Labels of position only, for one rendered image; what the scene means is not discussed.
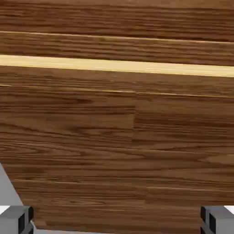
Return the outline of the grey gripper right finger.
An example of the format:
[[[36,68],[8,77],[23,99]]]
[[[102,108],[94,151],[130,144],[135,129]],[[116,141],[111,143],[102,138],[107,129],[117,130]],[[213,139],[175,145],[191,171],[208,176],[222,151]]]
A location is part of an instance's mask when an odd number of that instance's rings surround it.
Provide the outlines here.
[[[201,206],[200,234],[234,234],[234,205]]]

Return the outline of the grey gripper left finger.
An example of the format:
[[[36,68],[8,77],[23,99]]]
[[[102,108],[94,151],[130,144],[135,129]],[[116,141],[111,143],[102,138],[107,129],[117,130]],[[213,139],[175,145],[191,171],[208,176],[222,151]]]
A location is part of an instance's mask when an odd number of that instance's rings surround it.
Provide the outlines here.
[[[0,234],[34,234],[31,206],[0,206]]]

